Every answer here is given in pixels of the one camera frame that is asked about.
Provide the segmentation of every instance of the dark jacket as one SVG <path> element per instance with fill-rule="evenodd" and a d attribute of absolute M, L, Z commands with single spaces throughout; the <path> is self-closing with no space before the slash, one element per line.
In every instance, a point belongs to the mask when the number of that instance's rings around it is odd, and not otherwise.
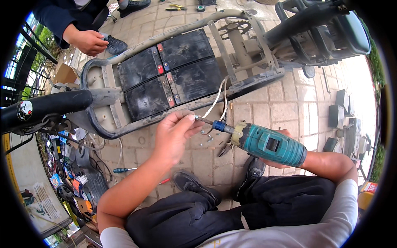
<path fill-rule="evenodd" d="M 66 27 L 73 23 L 78 30 L 96 30 L 92 23 L 108 0 L 92 0 L 83 10 L 73 0 L 40 0 L 33 9 L 35 18 L 54 34 L 55 42 L 66 49 L 69 44 L 62 39 Z"/>

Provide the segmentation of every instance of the person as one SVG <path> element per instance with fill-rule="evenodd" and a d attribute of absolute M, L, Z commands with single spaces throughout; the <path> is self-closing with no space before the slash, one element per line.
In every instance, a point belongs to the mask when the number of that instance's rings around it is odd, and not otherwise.
<path fill-rule="evenodd" d="M 95 17 L 106 7 L 108 0 L 40 0 L 33 8 L 35 18 L 54 34 L 62 49 L 70 45 L 82 53 L 97 56 L 104 50 L 112 55 L 124 52 L 128 45 L 93 26 Z M 118 0 L 120 17 L 146 8 L 151 0 Z"/>
<path fill-rule="evenodd" d="M 340 247 L 349 237 L 358 213 L 357 170 L 334 152 L 307 152 L 300 168 L 317 176 L 263 177 L 265 164 L 287 166 L 251 157 L 233 194 L 241 206 L 227 211 L 217 211 L 218 191 L 177 171 L 172 180 L 181 192 L 133 212 L 179 162 L 187 139 L 201 130 L 204 123 L 193 114 L 177 111 L 163 119 L 151 157 L 99 200 L 104 248 Z"/>

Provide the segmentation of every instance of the cartoon sticker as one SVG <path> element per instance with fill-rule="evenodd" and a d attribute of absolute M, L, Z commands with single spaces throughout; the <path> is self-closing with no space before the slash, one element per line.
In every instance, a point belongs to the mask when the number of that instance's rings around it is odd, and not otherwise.
<path fill-rule="evenodd" d="M 33 112 L 33 105 L 30 101 L 20 102 L 17 108 L 17 115 L 21 121 L 27 121 Z"/>

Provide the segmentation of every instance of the cardboard box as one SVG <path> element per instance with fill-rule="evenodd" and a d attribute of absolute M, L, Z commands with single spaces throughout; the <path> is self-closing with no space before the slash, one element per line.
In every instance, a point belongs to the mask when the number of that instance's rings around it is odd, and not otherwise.
<path fill-rule="evenodd" d="M 54 84 L 56 83 L 74 83 L 76 81 L 77 75 L 73 71 L 73 68 L 66 65 L 61 64 L 59 70 L 54 78 Z"/>

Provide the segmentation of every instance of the hand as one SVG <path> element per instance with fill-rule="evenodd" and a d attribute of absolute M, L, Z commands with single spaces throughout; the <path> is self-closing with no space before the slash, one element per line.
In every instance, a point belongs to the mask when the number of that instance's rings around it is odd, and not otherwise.
<path fill-rule="evenodd" d="M 107 48 L 109 42 L 101 40 L 103 37 L 93 30 L 79 31 L 72 23 L 69 24 L 62 35 L 67 43 L 74 45 L 82 53 L 92 57 L 97 56 Z"/>
<path fill-rule="evenodd" d="M 193 111 L 175 111 L 167 115 L 158 124 L 152 158 L 177 164 L 185 152 L 186 140 L 198 133 L 203 125 L 204 122 L 195 119 Z"/>
<path fill-rule="evenodd" d="M 283 135 L 286 135 L 286 136 L 292 138 L 291 133 L 290 133 L 288 130 L 286 130 L 286 129 L 275 130 L 275 131 L 276 131 L 276 132 L 279 132 L 279 133 L 282 133 Z M 275 168 L 278 168 L 278 169 L 290 168 L 290 166 L 283 165 L 283 164 L 276 163 L 276 162 L 272 162 L 272 161 L 266 160 L 266 159 L 264 159 L 264 158 L 259 158 L 259 160 L 261 160 L 262 162 L 264 162 L 264 163 L 267 164 L 268 166 L 275 167 Z"/>

